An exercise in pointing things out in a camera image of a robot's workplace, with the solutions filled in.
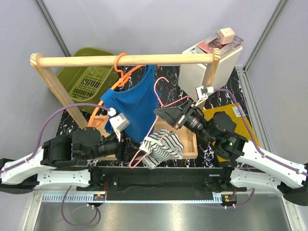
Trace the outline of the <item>yellow padded envelope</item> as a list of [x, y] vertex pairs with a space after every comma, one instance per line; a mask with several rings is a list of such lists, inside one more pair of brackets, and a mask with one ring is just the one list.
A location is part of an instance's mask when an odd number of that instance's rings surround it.
[[[235, 133], [246, 137], [248, 140], [252, 141], [252, 138], [246, 128], [246, 126], [244, 125], [244, 122], [241, 118], [241, 115], [239, 113], [238, 108], [236, 107], [236, 105], [233, 104], [229, 104], [229, 105], [225, 105], [225, 106], [219, 106], [216, 108], [210, 108], [210, 109], [204, 109], [204, 115], [206, 120], [209, 120], [212, 118], [212, 116], [214, 115], [214, 113], [216, 112], [221, 112], [224, 111], [227, 115], [230, 116], [231, 120], [236, 123], [236, 129], [235, 129]], [[219, 167], [228, 167], [228, 166], [238, 166], [239, 164], [235, 161], [230, 161], [230, 160], [225, 160], [219, 156], [216, 157], [217, 161], [218, 161], [218, 166]]]

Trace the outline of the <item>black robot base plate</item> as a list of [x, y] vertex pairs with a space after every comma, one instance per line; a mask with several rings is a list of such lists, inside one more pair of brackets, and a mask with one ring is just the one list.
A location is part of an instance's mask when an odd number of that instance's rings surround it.
[[87, 187], [77, 191], [107, 191], [109, 201], [197, 201], [212, 193], [234, 192], [231, 168], [94, 167]]

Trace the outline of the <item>orange plastic hanger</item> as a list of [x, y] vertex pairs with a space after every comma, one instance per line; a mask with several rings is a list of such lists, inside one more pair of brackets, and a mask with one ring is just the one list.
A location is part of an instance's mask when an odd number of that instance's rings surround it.
[[[127, 82], [128, 82], [128, 79], [130, 77], [130, 75], [136, 71], [137, 69], [141, 68], [142, 65], [137, 65], [136, 67], [132, 68], [130, 71], [128, 71], [126, 74], [124, 74], [123, 70], [120, 70], [117, 68], [117, 64], [118, 64], [118, 61], [121, 57], [127, 55], [126, 53], [121, 53], [117, 56], [116, 60], [115, 60], [115, 63], [114, 63], [114, 70], [118, 73], [120, 73], [120, 78], [118, 79], [118, 81], [111, 87], [112, 90], [114, 90], [115, 88], [117, 87], [122, 87], [124, 86]], [[92, 112], [91, 116], [90, 116], [90, 119], [89, 119], [89, 122], [88, 122], [88, 126], [89, 127], [94, 127], [94, 128], [97, 128], [98, 126], [100, 126], [107, 118], [108, 118], [108, 115], [100, 118], [97, 115], [99, 111], [99, 107], [96, 107], [94, 109], [94, 111]]]

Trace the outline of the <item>striped white tank top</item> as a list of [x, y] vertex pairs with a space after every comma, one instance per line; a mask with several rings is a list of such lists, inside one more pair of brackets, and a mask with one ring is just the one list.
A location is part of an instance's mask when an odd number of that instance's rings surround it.
[[146, 153], [142, 163], [149, 169], [154, 169], [161, 162], [169, 159], [182, 159], [184, 145], [173, 131], [162, 128], [145, 137], [140, 150]]

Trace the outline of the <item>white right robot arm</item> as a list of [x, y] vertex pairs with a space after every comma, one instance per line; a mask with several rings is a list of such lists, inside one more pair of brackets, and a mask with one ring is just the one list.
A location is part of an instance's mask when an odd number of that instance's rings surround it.
[[276, 192], [293, 204], [307, 206], [308, 166], [281, 158], [260, 148], [254, 140], [237, 134], [236, 123], [226, 112], [215, 112], [207, 120], [201, 109], [189, 99], [175, 107], [156, 109], [154, 113], [173, 128], [185, 127], [204, 142], [213, 143], [217, 156], [259, 169], [259, 172], [248, 173], [235, 168], [229, 170], [218, 179], [222, 190], [263, 188]]

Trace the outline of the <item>wooden clothes rack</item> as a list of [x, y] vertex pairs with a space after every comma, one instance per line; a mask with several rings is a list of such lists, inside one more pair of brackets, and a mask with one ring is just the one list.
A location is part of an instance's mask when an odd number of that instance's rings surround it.
[[80, 56], [62, 58], [44, 58], [39, 53], [30, 56], [30, 63], [34, 69], [47, 82], [51, 91], [67, 110], [80, 128], [89, 126], [78, 106], [54, 74], [52, 67], [56, 66], [113, 66], [117, 68], [117, 62], [123, 65], [136, 67], [145, 66], [142, 80], [134, 87], [126, 91], [114, 91], [108, 89], [101, 96], [104, 110], [114, 108], [118, 113], [123, 113], [130, 124], [124, 129], [136, 142], [143, 142], [147, 134], [153, 134], [153, 124], [156, 122], [154, 110], [158, 108], [158, 97], [155, 93], [155, 68], [158, 64], [190, 64], [211, 63], [215, 65], [220, 60], [217, 54], [166, 54], [166, 55], [119, 55], [119, 56]]

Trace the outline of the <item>white storage box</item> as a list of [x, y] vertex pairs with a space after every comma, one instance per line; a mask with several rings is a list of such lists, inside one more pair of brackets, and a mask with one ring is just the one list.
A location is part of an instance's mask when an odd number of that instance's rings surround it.
[[178, 86], [188, 95], [201, 85], [222, 88], [227, 84], [242, 49], [239, 45], [226, 55], [222, 55], [215, 73], [212, 72], [214, 64], [181, 64]]

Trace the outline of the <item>stack of books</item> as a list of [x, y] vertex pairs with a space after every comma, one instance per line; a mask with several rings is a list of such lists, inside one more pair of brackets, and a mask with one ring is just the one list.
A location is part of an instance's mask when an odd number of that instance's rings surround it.
[[241, 45], [244, 40], [238, 36], [234, 36], [233, 41], [228, 44], [221, 44], [218, 40], [218, 33], [215, 35], [199, 42], [192, 49], [192, 53], [202, 54], [211, 53], [213, 48], [218, 48], [220, 50], [221, 56], [227, 55], [232, 52], [235, 48]]

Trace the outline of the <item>blue tank top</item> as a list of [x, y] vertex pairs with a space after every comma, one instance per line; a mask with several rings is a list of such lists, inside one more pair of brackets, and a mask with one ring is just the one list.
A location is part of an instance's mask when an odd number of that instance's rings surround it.
[[135, 142], [142, 142], [147, 135], [156, 115], [158, 99], [154, 92], [156, 66], [147, 65], [141, 81], [126, 91], [109, 89], [101, 97], [107, 108], [123, 113], [130, 121], [124, 132]]

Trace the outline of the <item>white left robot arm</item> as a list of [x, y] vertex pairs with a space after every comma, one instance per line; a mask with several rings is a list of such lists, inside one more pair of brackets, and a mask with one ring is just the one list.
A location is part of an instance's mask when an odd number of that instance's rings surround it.
[[100, 191], [106, 187], [103, 172], [96, 167], [82, 167], [82, 163], [111, 155], [126, 162], [128, 150], [138, 146], [123, 132], [105, 137], [92, 127], [57, 136], [21, 159], [1, 159], [0, 190], [26, 194], [73, 186], [78, 191]]

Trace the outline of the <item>beige cube power socket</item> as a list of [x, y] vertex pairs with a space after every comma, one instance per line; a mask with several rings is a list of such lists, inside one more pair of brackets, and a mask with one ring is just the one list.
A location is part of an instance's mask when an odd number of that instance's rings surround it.
[[235, 32], [230, 28], [220, 29], [218, 32], [218, 41], [221, 45], [229, 44], [233, 41]]

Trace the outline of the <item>green plastic basket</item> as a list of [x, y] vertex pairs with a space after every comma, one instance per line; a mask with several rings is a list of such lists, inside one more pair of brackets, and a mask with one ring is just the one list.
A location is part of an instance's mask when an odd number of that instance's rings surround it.
[[99, 103], [118, 81], [113, 65], [64, 67], [57, 77], [75, 103]]

